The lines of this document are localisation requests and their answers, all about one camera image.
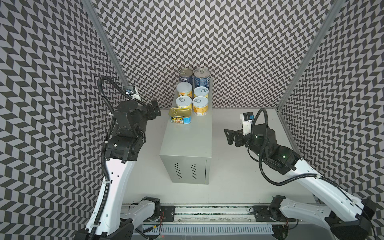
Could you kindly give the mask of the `gold rectangular sardine tin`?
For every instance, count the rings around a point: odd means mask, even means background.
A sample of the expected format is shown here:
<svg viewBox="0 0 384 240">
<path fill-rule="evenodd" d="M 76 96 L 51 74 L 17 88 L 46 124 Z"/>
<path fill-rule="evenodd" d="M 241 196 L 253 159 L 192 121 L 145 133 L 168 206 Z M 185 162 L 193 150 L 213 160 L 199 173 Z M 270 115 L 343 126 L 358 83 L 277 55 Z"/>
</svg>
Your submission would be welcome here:
<svg viewBox="0 0 384 240">
<path fill-rule="evenodd" d="M 170 121 L 171 123 L 188 125 L 191 123 L 191 113 L 190 109 L 171 108 L 169 110 Z"/>
</svg>

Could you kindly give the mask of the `white lid can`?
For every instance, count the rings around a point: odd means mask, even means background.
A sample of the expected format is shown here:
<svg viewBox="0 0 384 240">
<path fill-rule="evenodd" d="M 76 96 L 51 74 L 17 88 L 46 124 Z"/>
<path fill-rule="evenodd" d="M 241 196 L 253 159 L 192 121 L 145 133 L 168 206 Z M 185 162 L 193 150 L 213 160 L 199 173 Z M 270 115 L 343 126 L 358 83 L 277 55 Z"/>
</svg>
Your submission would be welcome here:
<svg viewBox="0 0 384 240">
<path fill-rule="evenodd" d="M 209 89 L 206 87 L 196 87 L 194 89 L 194 97 L 205 97 L 209 98 Z"/>
<path fill-rule="evenodd" d="M 176 99 L 176 105 L 180 109 L 192 110 L 192 99 L 189 96 L 180 96 Z"/>
<path fill-rule="evenodd" d="M 192 101 L 196 116 L 205 116 L 209 109 L 209 100 L 206 97 L 195 97 Z"/>
<path fill-rule="evenodd" d="M 188 96 L 191 99 L 193 98 L 193 87 L 190 83 L 188 82 L 181 82 L 177 85 L 177 92 L 178 96 Z"/>
</svg>

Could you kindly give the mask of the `white lid can front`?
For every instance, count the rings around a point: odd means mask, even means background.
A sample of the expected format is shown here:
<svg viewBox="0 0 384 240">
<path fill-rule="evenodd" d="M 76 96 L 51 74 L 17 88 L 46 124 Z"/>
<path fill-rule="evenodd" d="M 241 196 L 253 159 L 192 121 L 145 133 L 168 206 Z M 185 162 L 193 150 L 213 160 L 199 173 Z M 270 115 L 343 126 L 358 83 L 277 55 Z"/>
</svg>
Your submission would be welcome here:
<svg viewBox="0 0 384 240">
<path fill-rule="evenodd" d="M 192 101 L 196 116 L 205 116 L 209 109 L 209 100 L 206 97 L 195 97 Z"/>
</svg>

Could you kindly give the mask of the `tomato can dark label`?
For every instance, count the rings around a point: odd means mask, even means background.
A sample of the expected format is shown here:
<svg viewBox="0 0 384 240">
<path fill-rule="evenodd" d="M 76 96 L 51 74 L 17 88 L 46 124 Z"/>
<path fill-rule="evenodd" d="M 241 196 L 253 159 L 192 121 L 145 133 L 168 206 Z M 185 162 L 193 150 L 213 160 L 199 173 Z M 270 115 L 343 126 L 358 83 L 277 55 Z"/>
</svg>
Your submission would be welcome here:
<svg viewBox="0 0 384 240">
<path fill-rule="evenodd" d="M 179 70 L 179 82 L 180 83 L 189 83 L 193 85 L 193 71 L 190 69 L 180 69 Z"/>
</svg>

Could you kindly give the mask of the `blue label tin can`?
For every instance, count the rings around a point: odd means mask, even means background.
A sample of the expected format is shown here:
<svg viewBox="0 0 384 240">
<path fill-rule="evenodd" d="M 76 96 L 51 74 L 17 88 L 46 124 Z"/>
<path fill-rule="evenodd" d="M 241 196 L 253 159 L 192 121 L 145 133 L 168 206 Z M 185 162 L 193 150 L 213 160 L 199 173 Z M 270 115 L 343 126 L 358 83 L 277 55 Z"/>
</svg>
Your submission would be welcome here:
<svg viewBox="0 0 384 240">
<path fill-rule="evenodd" d="M 197 69 L 194 71 L 195 88 L 205 87 L 210 88 L 211 72 L 207 68 Z"/>
</svg>

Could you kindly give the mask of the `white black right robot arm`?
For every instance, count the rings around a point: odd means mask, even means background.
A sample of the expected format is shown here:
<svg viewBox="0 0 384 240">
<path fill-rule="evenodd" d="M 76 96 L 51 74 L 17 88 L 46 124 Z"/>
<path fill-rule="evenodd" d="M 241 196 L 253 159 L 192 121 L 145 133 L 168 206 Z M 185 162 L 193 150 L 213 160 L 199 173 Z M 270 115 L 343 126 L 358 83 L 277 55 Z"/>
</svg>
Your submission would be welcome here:
<svg viewBox="0 0 384 240">
<path fill-rule="evenodd" d="M 322 176 L 292 149 L 277 143 L 267 124 L 244 124 L 238 131 L 225 129 L 229 145 L 246 147 L 258 155 L 260 172 L 272 185 L 298 182 L 322 201 L 316 206 L 277 195 L 269 205 L 271 219 L 303 220 L 330 230 L 339 240 L 365 240 L 373 233 L 372 218 L 377 208 L 371 199 L 360 199 Z"/>
</svg>

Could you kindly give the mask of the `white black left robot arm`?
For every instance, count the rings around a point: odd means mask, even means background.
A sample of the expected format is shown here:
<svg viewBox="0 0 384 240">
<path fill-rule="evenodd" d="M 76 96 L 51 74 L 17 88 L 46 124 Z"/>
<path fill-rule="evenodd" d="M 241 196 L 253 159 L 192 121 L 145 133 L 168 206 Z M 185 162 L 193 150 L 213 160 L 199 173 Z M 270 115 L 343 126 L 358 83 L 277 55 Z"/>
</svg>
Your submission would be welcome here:
<svg viewBox="0 0 384 240">
<path fill-rule="evenodd" d="M 122 102 L 113 114 L 113 136 L 105 142 L 102 168 L 104 180 L 95 209 L 84 229 L 75 233 L 76 240 L 129 240 L 143 222 L 162 219 L 158 198 L 144 197 L 128 215 L 121 216 L 124 190 L 146 142 L 148 120 L 161 116 L 157 100 L 141 106 L 136 100 Z"/>
</svg>

